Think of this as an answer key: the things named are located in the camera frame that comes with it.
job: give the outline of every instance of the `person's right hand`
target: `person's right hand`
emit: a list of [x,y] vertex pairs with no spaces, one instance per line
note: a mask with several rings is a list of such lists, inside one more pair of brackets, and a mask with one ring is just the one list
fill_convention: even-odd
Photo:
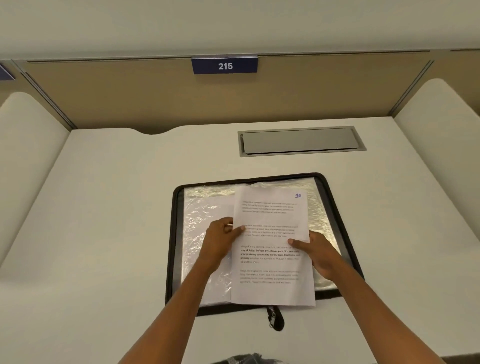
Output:
[[289,239],[288,243],[303,250],[312,260],[313,266],[325,279],[334,280],[335,270],[344,263],[340,253],[319,232],[310,231],[310,243]]

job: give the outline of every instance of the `paper sheet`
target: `paper sheet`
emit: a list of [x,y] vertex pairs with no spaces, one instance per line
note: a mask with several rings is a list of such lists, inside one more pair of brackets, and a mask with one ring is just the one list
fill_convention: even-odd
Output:
[[315,306],[312,262],[287,243],[310,240],[307,193],[239,187],[233,226],[241,225],[247,229],[232,248],[232,302]]
[[[234,196],[194,197],[185,200],[182,250],[182,282],[198,258],[205,232],[212,221],[233,216]],[[231,289],[231,253],[210,276],[201,306],[229,303]]]

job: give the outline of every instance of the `person's left hand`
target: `person's left hand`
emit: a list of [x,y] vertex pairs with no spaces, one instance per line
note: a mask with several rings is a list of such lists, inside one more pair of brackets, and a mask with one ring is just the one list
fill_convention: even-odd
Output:
[[232,248],[232,244],[244,231],[244,226],[232,229],[228,224],[233,223],[233,218],[221,218],[213,221],[207,229],[204,242],[198,255],[197,263],[206,267],[210,274],[220,266]]

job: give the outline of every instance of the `hand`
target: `hand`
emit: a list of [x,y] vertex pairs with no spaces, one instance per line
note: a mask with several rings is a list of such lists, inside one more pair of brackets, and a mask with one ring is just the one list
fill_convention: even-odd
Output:
[[310,231],[310,243],[289,239],[288,243],[308,254],[318,273],[325,279],[334,280],[335,270],[342,266],[342,256],[333,245],[319,232]]
[[210,274],[218,269],[235,239],[245,231],[244,226],[232,229],[228,226],[231,223],[233,218],[221,218],[213,221],[207,229],[197,263],[206,267]]

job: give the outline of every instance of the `beige partition panel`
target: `beige partition panel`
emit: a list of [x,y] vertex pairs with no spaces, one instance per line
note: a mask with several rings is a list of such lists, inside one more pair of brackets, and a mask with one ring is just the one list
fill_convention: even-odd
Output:
[[0,106],[14,92],[25,92],[32,96],[40,105],[42,105],[55,119],[57,119],[65,128],[72,128],[55,111],[55,109],[35,90],[35,88],[22,76],[11,61],[0,61],[5,68],[15,77],[14,81],[0,82]]
[[395,110],[394,115],[400,112],[427,81],[435,78],[445,80],[477,114],[480,114],[480,49],[431,53],[433,64]]
[[79,128],[386,116],[429,52],[261,56],[258,73],[194,75],[190,59],[22,64]]

